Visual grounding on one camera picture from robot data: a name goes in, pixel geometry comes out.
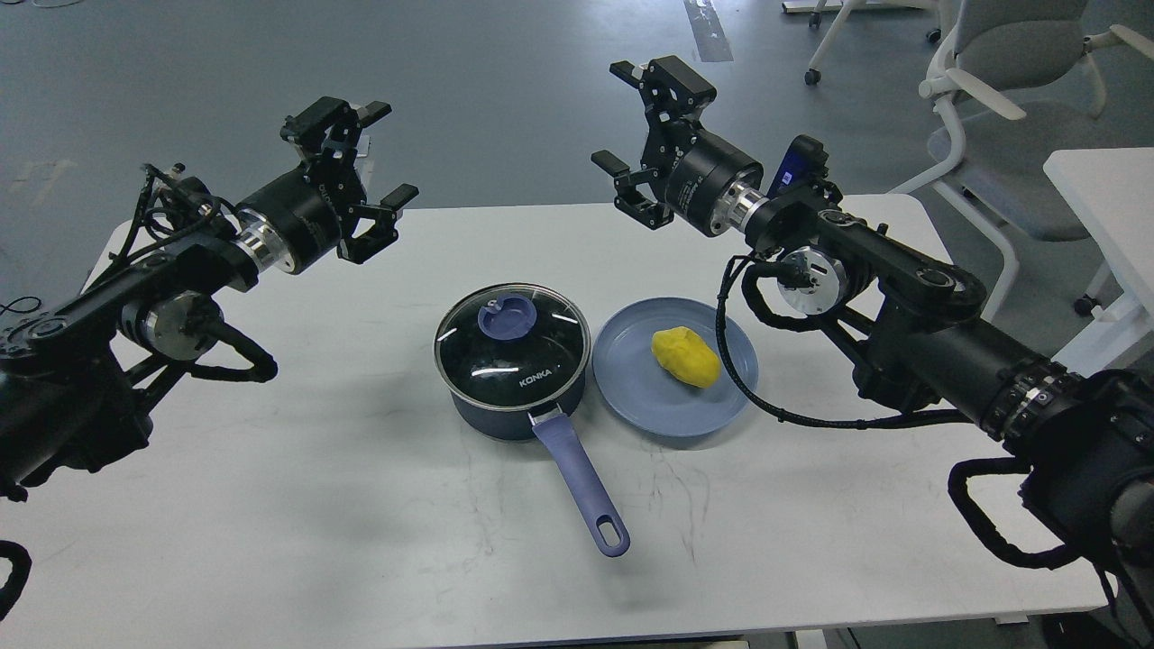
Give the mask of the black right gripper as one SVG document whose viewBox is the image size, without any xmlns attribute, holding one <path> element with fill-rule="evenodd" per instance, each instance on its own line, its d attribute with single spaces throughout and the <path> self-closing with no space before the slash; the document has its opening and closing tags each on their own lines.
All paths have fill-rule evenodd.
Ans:
<svg viewBox="0 0 1154 649">
<path fill-rule="evenodd" d="M 717 88 L 676 55 L 642 66 L 622 60 L 610 64 L 609 70 L 640 95 L 647 150 L 682 148 L 664 182 L 664 200 L 650 200 L 640 192 L 664 180 L 660 169 L 632 171 L 614 152 L 592 152 L 592 163 L 610 176 L 617 192 L 613 206 L 649 230 L 667 226 L 676 214 L 705 237 L 724 233 L 728 223 L 725 216 L 714 215 L 715 206 L 735 181 L 759 189 L 765 169 L 760 161 L 703 129 L 700 115 L 715 100 Z"/>
</svg>

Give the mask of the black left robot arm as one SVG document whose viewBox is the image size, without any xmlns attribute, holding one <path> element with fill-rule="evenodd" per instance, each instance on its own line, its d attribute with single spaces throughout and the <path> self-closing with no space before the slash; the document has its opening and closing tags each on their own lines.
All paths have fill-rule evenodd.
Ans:
<svg viewBox="0 0 1154 649">
<path fill-rule="evenodd" d="M 364 263 L 398 239 L 403 184 L 370 202 L 357 172 L 364 129 L 390 114 L 321 97 L 280 137 L 300 161 L 231 203 L 181 164 L 147 164 L 123 245 L 77 296 L 3 327 L 3 498 L 24 502 L 61 467 L 99 472 L 148 446 L 151 411 L 183 379 L 265 383 L 271 353 L 213 300 L 271 268 L 297 275 L 330 251 Z"/>
</svg>

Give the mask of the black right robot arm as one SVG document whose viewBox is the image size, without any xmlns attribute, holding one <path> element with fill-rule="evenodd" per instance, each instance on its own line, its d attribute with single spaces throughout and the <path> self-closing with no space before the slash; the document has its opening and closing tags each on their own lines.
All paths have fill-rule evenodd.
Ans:
<svg viewBox="0 0 1154 649">
<path fill-rule="evenodd" d="M 1028 570 L 1093 564 L 1151 628 L 1151 385 L 1127 370 L 1084 378 L 981 316 L 976 276 L 889 237 L 841 209 L 823 144 L 801 135 L 774 182 L 758 161 L 700 124 L 714 85 L 667 55 L 610 74 L 639 94 L 649 133 L 638 169 L 609 151 L 619 211 L 652 230 L 683 218 L 706 237 L 734 229 L 747 252 L 727 263 L 715 341 L 734 375 L 726 306 L 739 284 L 747 308 L 779 330 L 820 331 L 849 358 L 876 419 L 823 420 L 747 400 L 780 422 L 829 430 L 907 430 L 968 422 L 1002 445 L 997 458 L 962 461 L 947 494 L 986 550 Z"/>
</svg>

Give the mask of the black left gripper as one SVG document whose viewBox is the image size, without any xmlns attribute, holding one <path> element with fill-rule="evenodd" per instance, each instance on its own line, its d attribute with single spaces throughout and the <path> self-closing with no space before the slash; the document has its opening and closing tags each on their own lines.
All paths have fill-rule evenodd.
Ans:
<svg viewBox="0 0 1154 649">
<path fill-rule="evenodd" d="M 364 264 L 398 239 L 400 211 L 419 188 L 400 184 L 379 203 L 368 203 L 357 169 L 364 129 L 391 112 L 381 100 L 353 106 L 321 97 L 301 114 L 286 115 L 280 139 L 301 161 L 238 206 L 258 264 L 301 274 L 330 251 Z"/>
</svg>

